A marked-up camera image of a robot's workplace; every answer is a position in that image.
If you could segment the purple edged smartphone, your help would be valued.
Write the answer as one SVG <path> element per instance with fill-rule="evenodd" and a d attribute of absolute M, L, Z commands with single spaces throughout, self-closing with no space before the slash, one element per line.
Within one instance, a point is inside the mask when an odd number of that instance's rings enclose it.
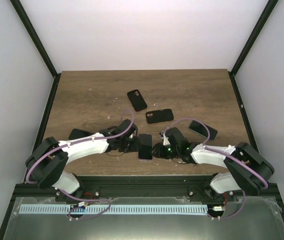
<path fill-rule="evenodd" d="M 153 159 L 153 137 L 151 134 L 140 134 L 138 136 L 138 158 L 140 160 L 150 161 Z"/>

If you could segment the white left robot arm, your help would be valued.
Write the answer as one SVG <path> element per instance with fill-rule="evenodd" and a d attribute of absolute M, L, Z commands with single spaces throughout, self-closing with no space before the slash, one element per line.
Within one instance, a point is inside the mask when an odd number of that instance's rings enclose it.
<path fill-rule="evenodd" d="M 137 149 L 137 126 L 129 119 L 119 126 L 111 126 L 96 133 L 73 129 L 68 140 L 58 141 L 46 138 L 26 160 L 28 184 L 40 189 L 53 187 L 66 194 L 73 202 L 79 202 L 85 187 L 74 173 L 65 170 L 66 166 L 81 158 L 106 154 L 134 152 Z"/>

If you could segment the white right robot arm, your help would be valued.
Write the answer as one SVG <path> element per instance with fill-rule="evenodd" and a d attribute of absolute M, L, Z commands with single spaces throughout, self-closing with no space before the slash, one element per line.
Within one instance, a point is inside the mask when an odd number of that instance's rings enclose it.
<path fill-rule="evenodd" d="M 230 191 L 257 196 L 269 187 L 269 180 L 275 173 L 274 167 L 246 142 L 226 147 L 190 142 L 176 127 L 162 134 L 162 142 L 153 146 L 152 155 L 166 160 L 181 159 L 185 164 L 208 164 L 227 169 L 226 173 L 214 174 L 204 188 L 205 198 L 211 202 Z"/>

